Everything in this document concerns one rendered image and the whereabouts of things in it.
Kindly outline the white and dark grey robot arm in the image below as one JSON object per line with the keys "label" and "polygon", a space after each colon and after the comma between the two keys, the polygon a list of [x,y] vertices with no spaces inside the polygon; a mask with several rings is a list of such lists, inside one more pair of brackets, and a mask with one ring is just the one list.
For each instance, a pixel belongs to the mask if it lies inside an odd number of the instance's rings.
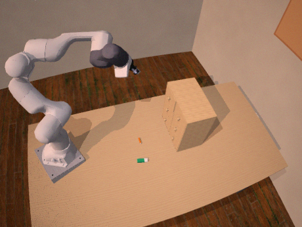
{"label": "white and dark grey robot arm", "polygon": [[116,77],[128,77],[131,56],[113,44],[112,40],[111,33],[103,30],[62,33],[54,39],[30,39],[23,52],[9,57],[5,62],[6,72],[13,77],[9,83],[9,91],[13,97],[30,114],[45,114],[34,131],[36,139],[46,144],[42,153],[44,165],[67,167],[76,157],[76,151],[67,131],[63,129],[72,114],[71,106],[64,101],[56,102],[45,98],[29,82],[35,62],[56,62],[65,55],[72,43],[91,41],[89,61],[93,66],[105,69],[114,65]]}

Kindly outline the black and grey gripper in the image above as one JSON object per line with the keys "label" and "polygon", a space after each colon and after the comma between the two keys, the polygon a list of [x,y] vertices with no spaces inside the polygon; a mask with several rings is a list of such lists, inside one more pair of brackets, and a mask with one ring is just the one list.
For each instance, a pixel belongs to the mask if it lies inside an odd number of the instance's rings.
{"label": "black and grey gripper", "polygon": [[140,70],[133,65],[133,59],[132,59],[132,63],[131,63],[131,66],[130,66],[130,71],[133,71],[133,73],[136,75],[138,75],[140,73]]}

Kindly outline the small wooden chest of drawers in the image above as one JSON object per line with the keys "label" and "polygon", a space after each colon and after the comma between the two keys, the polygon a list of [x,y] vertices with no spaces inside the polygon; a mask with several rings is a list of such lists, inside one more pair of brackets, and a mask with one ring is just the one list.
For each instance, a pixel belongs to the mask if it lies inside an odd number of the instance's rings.
{"label": "small wooden chest of drawers", "polygon": [[[167,82],[186,127],[177,152],[202,145],[217,115],[195,77]],[[175,105],[175,108],[176,108]]]}

